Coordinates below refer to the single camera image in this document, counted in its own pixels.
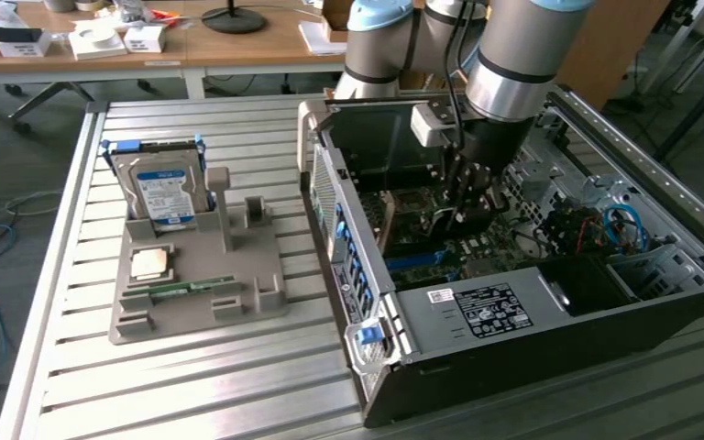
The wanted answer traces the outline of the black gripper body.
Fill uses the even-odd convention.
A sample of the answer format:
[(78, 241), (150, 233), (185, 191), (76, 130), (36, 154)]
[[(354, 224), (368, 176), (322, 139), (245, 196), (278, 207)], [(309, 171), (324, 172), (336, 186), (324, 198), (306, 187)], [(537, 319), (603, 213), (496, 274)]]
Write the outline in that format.
[(447, 151), (447, 188), (483, 192), (500, 180), (533, 127), (532, 116), (519, 122), (491, 118), (463, 120), (451, 132)]

